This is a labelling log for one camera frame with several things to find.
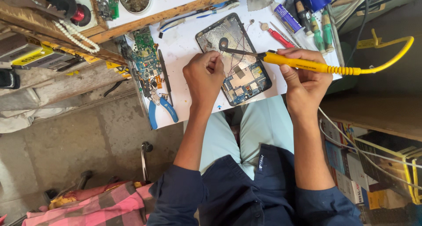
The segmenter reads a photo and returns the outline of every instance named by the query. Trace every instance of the man's right hand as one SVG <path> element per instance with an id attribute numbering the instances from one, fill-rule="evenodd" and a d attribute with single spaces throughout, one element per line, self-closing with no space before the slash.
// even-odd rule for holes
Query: man's right hand
<path id="1" fill-rule="evenodd" d="M 196 54 L 183 68 L 192 97 L 191 110 L 210 114 L 224 81 L 224 64 L 217 51 Z"/>
<path id="2" fill-rule="evenodd" d="M 290 59 L 304 59 L 325 63 L 324 58 L 318 51 L 288 48 L 279 49 L 277 54 L 284 55 Z M 318 106 L 333 80 L 333 75 L 301 68 L 296 70 L 296 68 L 288 65 L 281 65 L 280 71 L 287 83 L 287 109 L 292 119 L 316 118 Z"/>

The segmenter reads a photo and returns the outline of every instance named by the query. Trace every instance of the shirt sleeve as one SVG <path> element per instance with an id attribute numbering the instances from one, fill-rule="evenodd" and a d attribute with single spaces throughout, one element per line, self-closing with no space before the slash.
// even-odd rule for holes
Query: shirt sleeve
<path id="1" fill-rule="evenodd" d="M 337 187 L 321 191 L 296 188 L 296 210 L 309 225 L 362 225 L 360 211 Z"/>
<path id="2" fill-rule="evenodd" d="M 150 187 L 149 192 L 156 199 L 156 203 L 147 225 L 199 224 L 193 214 L 208 196 L 208 189 L 202 183 L 199 171 L 171 165 Z"/>

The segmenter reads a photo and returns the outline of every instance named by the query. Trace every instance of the pink checkered cloth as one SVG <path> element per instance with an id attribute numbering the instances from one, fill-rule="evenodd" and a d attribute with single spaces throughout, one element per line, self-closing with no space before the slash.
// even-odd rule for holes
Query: pink checkered cloth
<path id="1" fill-rule="evenodd" d="M 152 184 L 135 188 L 127 182 L 80 202 L 41 213 L 28 212 L 22 226 L 142 226 L 154 209 Z"/>

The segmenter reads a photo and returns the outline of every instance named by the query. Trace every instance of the yellow soldering iron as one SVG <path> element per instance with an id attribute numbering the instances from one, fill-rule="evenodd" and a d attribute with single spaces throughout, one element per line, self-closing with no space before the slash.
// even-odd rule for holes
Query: yellow soldering iron
<path id="1" fill-rule="evenodd" d="M 409 50 L 414 40 L 412 36 L 406 36 L 397 40 L 392 40 L 387 43 L 378 44 L 377 36 L 375 35 L 375 30 L 372 29 L 371 32 L 374 39 L 374 48 L 382 48 L 382 47 L 386 47 L 386 46 L 399 43 L 402 41 L 406 41 L 406 44 L 404 45 L 402 50 L 400 50 L 400 52 L 396 56 L 394 56 L 390 61 L 388 61 L 387 63 L 379 67 L 375 67 L 372 69 L 361 69 L 359 67 L 336 67 L 336 66 L 329 66 L 323 63 L 309 61 L 309 60 L 289 59 L 283 55 L 276 54 L 275 51 L 268 51 L 268 52 L 263 52 L 263 53 L 252 53 L 252 52 L 246 52 L 243 50 L 229 49 L 227 48 L 229 44 L 228 39 L 224 37 L 220 39 L 219 49 L 227 53 L 234 53 L 234 54 L 240 54 L 240 55 L 252 55 L 252 56 L 258 57 L 260 60 L 264 62 L 271 63 L 271 64 L 277 64 L 277 65 L 287 64 L 290 67 L 297 67 L 297 68 L 302 68 L 302 69 L 315 71 L 315 72 L 322 72 L 322 73 L 359 75 L 361 73 L 375 73 L 391 66 Z"/>

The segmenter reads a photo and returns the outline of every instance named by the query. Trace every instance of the man's left hand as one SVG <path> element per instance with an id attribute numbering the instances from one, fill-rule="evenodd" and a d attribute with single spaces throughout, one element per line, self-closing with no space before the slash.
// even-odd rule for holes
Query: man's left hand
<path id="1" fill-rule="evenodd" d="M 196 54 L 183 68 L 183 76 L 192 98 L 191 110 L 211 114 L 224 81 L 224 64 L 220 53 L 209 51 Z"/>

